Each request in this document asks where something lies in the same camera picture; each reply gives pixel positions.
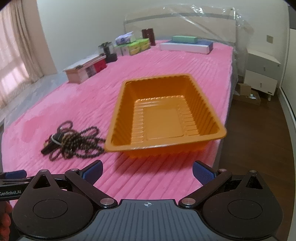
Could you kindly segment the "person hand holding gripper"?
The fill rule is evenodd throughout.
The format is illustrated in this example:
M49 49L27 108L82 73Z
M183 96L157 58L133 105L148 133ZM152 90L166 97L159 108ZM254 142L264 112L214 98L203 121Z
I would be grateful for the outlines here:
M9 202L1 202L4 203L4 213L1 214L1 240L8 241L10 235L10 225L11 218L10 214L12 213L13 207Z

